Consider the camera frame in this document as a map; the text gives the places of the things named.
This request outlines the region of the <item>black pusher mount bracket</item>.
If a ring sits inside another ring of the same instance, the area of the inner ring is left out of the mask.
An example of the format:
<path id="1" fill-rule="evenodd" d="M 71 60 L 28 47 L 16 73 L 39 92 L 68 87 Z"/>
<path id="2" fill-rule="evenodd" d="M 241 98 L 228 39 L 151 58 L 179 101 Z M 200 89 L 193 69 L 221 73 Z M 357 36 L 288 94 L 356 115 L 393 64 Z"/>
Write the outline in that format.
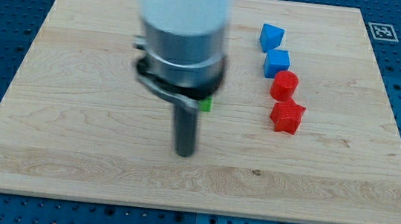
<path id="1" fill-rule="evenodd" d="M 152 56 L 142 36 L 136 37 L 134 47 L 146 53 L 135 63 L 137 80 L 155 96 L 184 110 L 197 110 L 198 102 L 212 96 L 224 80 L 224 56 L 177 65 Z"/>

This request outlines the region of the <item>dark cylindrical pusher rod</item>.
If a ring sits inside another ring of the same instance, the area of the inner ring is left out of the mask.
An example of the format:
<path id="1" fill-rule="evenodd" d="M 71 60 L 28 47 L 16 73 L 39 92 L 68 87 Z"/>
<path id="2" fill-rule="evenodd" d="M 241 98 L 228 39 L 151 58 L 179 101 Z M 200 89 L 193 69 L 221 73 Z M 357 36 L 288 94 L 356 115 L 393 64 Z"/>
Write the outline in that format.
<path id="1" fill-rule="evenodd" d="M 173 113 L 175 152 L 181 157 L 190 157 L 195 151 L 198 112 L 175 105 Z"/>

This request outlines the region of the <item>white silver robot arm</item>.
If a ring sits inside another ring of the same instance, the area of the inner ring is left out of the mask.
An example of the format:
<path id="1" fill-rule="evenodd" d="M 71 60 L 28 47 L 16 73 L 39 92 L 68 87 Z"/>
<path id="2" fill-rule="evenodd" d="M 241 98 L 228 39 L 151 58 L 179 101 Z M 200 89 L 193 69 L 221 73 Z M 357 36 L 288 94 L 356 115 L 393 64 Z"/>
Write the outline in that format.
<path id="1" fill-rule="evenodd" d="M 138 0 L 144 34 L 134 47 L 137 80 L 173 104 L 175 152 L 190 157 L 197 141 L 199 102 L 226 74 L 226 29 L 231 0 Z"/>

